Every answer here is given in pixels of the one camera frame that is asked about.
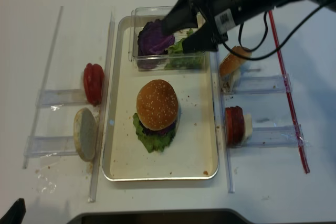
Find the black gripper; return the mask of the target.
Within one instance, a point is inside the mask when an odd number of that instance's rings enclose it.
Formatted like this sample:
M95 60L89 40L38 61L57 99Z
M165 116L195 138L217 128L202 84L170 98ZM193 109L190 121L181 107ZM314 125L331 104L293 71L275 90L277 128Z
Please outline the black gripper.
M182 41L184 54L216 52L218 45L228 41L227 33L221 35L215 24L211 0L178 0L162 20L162 33L172 35L182 29L197 28L198 13L203 16L205 23Z

